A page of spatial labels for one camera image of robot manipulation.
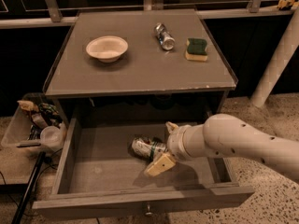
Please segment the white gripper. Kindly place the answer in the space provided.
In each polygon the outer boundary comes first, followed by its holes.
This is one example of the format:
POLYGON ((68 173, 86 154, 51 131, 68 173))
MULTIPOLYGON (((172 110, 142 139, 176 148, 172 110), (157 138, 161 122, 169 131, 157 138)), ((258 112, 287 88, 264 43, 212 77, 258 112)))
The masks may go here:
POLYGON ((184 134, 191 125, 178 126, 175 123, 168 121, 166 129, 169 132, 167 138, 167 149, 169 152, 158 152, 150 154, 150 164, 144 171, 145 176, 154 177, 173 168, 177 161, 188 161, 192 159, 192 155, 187 151, 184 142, 184 134))

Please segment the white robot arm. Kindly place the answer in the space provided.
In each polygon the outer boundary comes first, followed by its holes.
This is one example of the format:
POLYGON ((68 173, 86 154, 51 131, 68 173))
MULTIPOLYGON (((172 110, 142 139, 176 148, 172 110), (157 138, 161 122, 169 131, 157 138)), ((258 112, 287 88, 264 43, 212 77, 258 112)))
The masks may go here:
POLYGON ((299 181, 299 142, 267 133, 241 119, 226 114, 209 117, 196 126, 168 122, 168 150, 155 157, 146 168, 148 176, 159 175, 178 161, 199 157, 241 157, 257 161, 274 171, 299 181))

